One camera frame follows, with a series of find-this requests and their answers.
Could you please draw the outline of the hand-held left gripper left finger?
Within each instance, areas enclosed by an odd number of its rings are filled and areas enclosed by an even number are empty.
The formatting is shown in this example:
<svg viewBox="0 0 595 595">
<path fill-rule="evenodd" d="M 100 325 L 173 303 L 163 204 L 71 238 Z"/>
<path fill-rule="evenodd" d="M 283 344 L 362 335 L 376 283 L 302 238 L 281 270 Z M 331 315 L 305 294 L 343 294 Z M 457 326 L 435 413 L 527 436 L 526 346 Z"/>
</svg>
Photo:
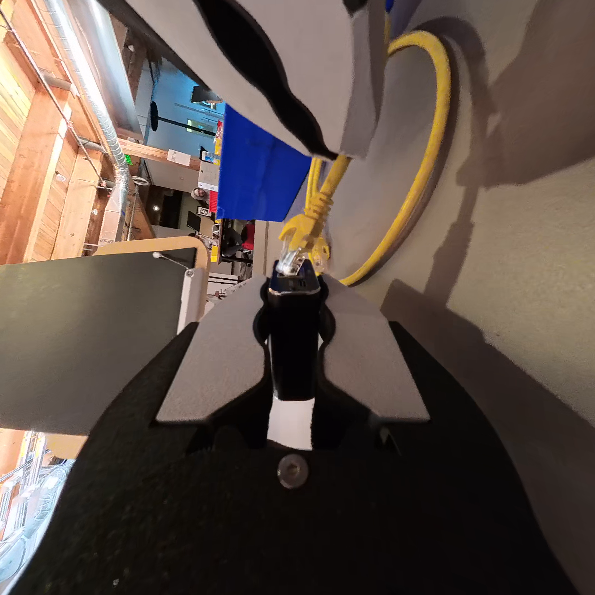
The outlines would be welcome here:
<svg viewBox="0 0 595 595">
<path fill-rule="evenodd" d="M 267 282 L 253 276 L 199 321 L 157 422 L 197 424 L 209 437 L 232 427 L 249 448 L 266 447 L 272 377 L 259 324 Z"/>
</svg>

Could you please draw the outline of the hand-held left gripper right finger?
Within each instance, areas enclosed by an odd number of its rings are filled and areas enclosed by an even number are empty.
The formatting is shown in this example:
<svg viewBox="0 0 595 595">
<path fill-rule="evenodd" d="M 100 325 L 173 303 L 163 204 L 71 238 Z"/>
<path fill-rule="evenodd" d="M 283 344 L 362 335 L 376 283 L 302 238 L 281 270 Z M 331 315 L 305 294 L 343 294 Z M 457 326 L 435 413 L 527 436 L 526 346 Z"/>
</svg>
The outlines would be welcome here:
<svg viewBox="0 0 595 595">
<path fill-rule="evenodd" d="M 385 316 L 330 275 L 320 281 L 312 447 L 338 449 L 373 442 L 384 427 L 428 424 L 430 414 Z"/>
</svg>

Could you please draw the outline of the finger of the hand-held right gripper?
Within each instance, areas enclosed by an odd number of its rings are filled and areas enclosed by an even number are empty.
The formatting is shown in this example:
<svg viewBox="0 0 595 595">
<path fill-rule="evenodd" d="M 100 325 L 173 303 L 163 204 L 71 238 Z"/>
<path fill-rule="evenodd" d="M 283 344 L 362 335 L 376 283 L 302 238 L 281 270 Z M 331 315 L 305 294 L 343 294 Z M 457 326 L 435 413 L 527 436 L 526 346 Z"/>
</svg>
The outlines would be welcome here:
<svg viewBox="0 0 595 595">
<path fill-rule="evenodd" d="M 128 1 L 179 69 L 305 155 L 334 160 L 314 115 L 291 90 L 277 50 L 237 1 Z"/>
<path fill-rule="evenodd" d="M 298 151 L 367 156 L 380 117 L 385 1 L 214 1 L 226 101 Z"/>
</svg>

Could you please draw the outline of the black ethernet splitter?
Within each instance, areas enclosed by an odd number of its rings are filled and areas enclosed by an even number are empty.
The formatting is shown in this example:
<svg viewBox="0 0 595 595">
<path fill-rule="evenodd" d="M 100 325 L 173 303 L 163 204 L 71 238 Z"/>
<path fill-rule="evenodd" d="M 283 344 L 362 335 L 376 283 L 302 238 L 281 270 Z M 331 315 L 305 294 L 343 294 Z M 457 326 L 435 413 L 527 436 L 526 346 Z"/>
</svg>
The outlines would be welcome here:
<svg viewBox="0 0 595 595">
<path fill-rule="evenodd" d="M 296 276 L 274 271 L 266 296 L 274 392 L 285 402 L 313 399 L 323 294 L 311 261 Z"/>
</svg>

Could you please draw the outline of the blue plastic bin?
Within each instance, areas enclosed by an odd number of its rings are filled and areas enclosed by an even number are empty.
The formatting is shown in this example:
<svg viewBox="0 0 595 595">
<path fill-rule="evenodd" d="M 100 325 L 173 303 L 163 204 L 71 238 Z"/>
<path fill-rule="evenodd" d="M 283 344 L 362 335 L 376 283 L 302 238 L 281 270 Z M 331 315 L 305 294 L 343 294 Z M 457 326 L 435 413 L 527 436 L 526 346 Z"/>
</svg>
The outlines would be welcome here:
<svg viewBox="0 0 595 595">
<path fill-rule="evenodd" d="M 282 222 L 307 178 L 311 157 L 226 104 L 217 217 Z"/>
</svg>

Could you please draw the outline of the white mounting bar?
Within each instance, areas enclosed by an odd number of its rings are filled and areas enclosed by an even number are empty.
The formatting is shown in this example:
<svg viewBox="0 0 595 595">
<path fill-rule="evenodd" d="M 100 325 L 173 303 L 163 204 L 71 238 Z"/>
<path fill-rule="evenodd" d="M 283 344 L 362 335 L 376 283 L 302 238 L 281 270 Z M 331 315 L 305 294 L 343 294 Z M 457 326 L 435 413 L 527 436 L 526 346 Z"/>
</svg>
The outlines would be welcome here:
<svg viewBox="0 0 595 595">
<path fill-rule="evenodd" d="M 203 268 L 187 269 L 183 275 L 177 334 L 204 315 L 208 273 Z"/>
</svg>

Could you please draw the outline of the black panel wooden board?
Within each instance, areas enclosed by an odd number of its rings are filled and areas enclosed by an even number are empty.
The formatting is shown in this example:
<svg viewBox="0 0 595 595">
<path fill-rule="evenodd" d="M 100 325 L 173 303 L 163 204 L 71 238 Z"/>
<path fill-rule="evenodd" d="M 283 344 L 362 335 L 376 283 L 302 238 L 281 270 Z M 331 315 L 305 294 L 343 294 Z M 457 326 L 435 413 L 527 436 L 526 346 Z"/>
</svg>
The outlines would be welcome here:
<svg viewBox="0 0 595 595">
<path fill-rule="evenodd" d="M 189 236 L 115 242 L 92 257 L 1 266 L 1 428 L 88 435 L 178 334 Z"/>
</svg>

